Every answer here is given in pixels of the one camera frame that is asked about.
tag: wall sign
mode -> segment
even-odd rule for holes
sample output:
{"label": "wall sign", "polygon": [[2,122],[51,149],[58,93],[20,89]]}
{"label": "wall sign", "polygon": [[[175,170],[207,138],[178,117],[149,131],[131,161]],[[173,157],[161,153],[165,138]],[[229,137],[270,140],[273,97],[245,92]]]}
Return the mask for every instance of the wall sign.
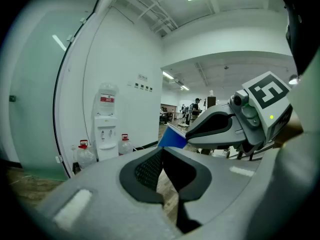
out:
{"label": "wall sign", "polygon": [[256,98],[262,109],[281,100],[289,92],[287,87],[271,74],[249,87],[249,91]]}
{"label": "wall sign", "polygon": [[145,82],[148,82],[148,77],[146,77],[145,75],[143,74],[138,74],[138,79],[142,80],[142,81],[145,81]]}

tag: floor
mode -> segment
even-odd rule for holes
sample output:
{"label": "floor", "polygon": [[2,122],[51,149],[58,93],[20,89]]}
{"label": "floor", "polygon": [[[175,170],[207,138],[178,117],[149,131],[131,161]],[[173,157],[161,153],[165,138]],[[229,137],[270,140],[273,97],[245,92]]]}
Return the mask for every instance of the floor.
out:
{"label": "floor", "polygon": [[21,168],[8,167],[6,176],[16,197],[33,207],[37,206],[51,191],[63,183],[62,181],[42,179],[25,174]]}
{"label": "floor", "polygon": [[[174,126],[178,126],[178,121],[171,122]],[[158,139],[160,140],[166,131],[166,125],[159,125]],[[185,150],[196,152],[197,149],[187,144]],[[23,169],[8,167],[7,170],[8,183],[12,187],[17,198],[33,207],[37,206],[51,191],[62,184],[62,181],[47,180],[37,178],[24,173]],[[162,170],[157,186],[157,192],[162,194],[164,198],[164,212],[172,223],[177,221],[178,212],[178,193]]]}

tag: ceiling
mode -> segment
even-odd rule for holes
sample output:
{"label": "ceiling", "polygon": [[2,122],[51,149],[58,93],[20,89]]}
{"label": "ceiling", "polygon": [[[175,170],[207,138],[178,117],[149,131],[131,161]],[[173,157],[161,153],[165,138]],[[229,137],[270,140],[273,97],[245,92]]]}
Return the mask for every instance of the ceiling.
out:
{"label": "ceiling", "polygon": [[283,0],[114,0],[112,6],[127,7],[160,36],[199,18],[241,9],[286,13]]}
{"label": "ceiling", "polygon": [[[265,72],[273,72],[287,84],[290,76],[297,73],[291,56],[253,51],[201,56],[166,66],[163,71],[190,89],[182,92],[213,90],[220,99],[228,99],[242,84]],[[180,90],[180,86],[170,83],[167,77],[163,77],[163,86],[168,90]]]}

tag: glass door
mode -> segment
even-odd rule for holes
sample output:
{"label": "glass door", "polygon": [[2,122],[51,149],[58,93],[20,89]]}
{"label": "glass door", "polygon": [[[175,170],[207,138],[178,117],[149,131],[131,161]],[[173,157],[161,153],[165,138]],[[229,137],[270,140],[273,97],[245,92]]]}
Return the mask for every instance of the glass door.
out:
{"label": "glass door", "polygon": [[70,44],[67,39],[89,14],[74,10],[47,13],[27,39],[17,61],[10,90],[10,127],[27,174],[62,181],[68,178],[54,132],[54,92]]}

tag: water bottle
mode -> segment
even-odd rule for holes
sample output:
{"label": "water bottle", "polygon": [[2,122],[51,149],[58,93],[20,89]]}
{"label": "water bottle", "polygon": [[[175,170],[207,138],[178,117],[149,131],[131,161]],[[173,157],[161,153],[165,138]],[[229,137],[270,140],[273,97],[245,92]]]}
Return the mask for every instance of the water bottle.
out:
{"label": "water bottle", "polygon": [[115,101],[118,87],[112,83],[100,84],[96,95],[96,109],[101,116],[110,116],[115,113]]}
{"label": "water bottle", "polygon": [[88,141],[86,139],[80,140],[80,146],[78,147],[76,160],[81,170],[97,162],[96,156],[89,151]]}
{"label": "water bottle", "polygon": [[134,145],[129,140],[128,134],[122,134],[122,140],[118,143],[119,156],[131,153],[134,151]]}

